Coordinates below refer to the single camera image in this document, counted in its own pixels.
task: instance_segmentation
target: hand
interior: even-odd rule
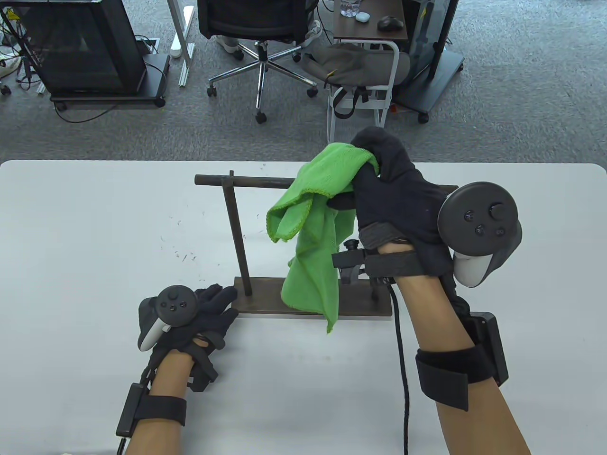
[[[354,178],[359,230],[373,223],[390,223],[411,242],[426,274],[440,278],[455,311],[467,314],[468,304],[455,292],[451,253],[438,232],[438,213],[447,198],[445,192],[424,179],[403,144],[384,129],[365,128],[351,143],[369,150],[380,169],[376,177],[373,166],[366,164]],[[379,248],[379,252],[400,247],[390,245]]]
[[[186,326],[173,327],[164,333],[154,346],[156,352],[177,349],[189,354],[194,360],[191,372],[193,381],[188,386],[194,392],[202,392],[209,382],[217,377],[217,372],[208,356],[215,349],[223,349],[224,337],[238,316],[235,308],[226,309],[237,297],[233,286],[222,288],[212,285],[208,289],[198,289],[198,313]]]

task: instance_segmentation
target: sneaker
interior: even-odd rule
[[[318,38],[322,34],[322,26],[320,25],[320,21],[314,20],[312,22],[312,26],[308,30],[308,33],[305,34],[305,41],[302,44],[302,47],[308,47],[312,41]]]
[[[217,43],[229,54],[233,54],[238,50],[237,38],[229,38],[228,36],[217,35],[215,41],[217,41]]]

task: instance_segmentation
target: chair wheel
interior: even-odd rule
[[[268,117],[265,116],[265,114],[263,112],[257,112],[255,114],[255,120],[257,121],[257,123],[259,123],[260,125],[262,123],[265,123],[265,121],[268,119]]]

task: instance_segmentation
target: monitor stand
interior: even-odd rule
[[[143,56],[146,63],[146,74],[139,91],[134,95],[122,93],[70,93],[68,95],[51,95],[59,112],[68,108],[94,109],[95,106],[116,106],[116,109],[136,109],[141,106],[163,107],[166,88],[166,75],[169,72],[170,57],[167,54],[148,54]]]
[[[396,104],[418,113],[419,123],[428,123],[429,113],[446,90],[456,73],[464,69],[464,56],[444,50],[434,78],[429,79],[431,66],[427,66],[406,87],[399,87],[392,98]]]

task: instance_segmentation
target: green microfiber towel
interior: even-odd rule
[[[354,232],[354,210],[327,206],[335,195],[352,191],[352,179],[365,163],[379,166],[367,150],[351,144],[329,144],[302,166],[297,178],[268,211],[266,225],[273,242],[291,240],[298,233],[295,257],[282,286],[282,301],[300,311],[324,315],[327,333],[339,315],[339,282],[331,254]]]

